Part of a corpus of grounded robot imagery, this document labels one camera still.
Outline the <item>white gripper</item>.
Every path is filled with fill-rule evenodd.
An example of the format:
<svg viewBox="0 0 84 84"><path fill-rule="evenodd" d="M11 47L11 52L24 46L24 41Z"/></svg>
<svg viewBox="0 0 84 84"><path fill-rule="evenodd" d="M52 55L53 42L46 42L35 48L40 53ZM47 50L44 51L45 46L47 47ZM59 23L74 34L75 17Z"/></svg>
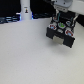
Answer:
<svg viewBox="0 0 84 84"><path fill-rule="evenodd" d="M77 0L51 0L53 2L53 6L55 9L62 11L62 12L79 12L79 8L77 7ZM54 21L57 23L59 22L60 12L56 11L56 15L54 16ZM76 21L75 13L69 13L70 19L70 27L74 29Z"/></svg>

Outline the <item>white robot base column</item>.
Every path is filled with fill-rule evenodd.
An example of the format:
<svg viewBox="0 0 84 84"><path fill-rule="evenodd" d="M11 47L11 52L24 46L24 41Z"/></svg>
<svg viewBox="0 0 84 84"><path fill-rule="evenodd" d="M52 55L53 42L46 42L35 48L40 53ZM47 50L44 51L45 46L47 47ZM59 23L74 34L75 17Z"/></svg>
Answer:
<svg viewBox="0 0 84 84"><path fill-rule="evenodd" d="M30 0L20 0L21 2L21 19L31 20L32 12L30 9Z"/></svg>

